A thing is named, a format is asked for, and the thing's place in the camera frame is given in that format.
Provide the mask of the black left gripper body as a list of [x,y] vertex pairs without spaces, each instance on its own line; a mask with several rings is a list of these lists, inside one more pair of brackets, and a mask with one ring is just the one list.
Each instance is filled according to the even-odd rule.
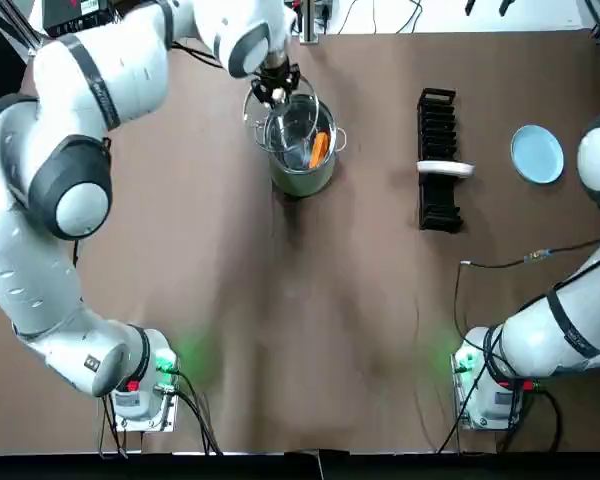
[[267,89],[275,90],[278,88],[288,90],[291,87],[291,66],[289,62],[273,68],[262,67],[259,72],[259,78]]

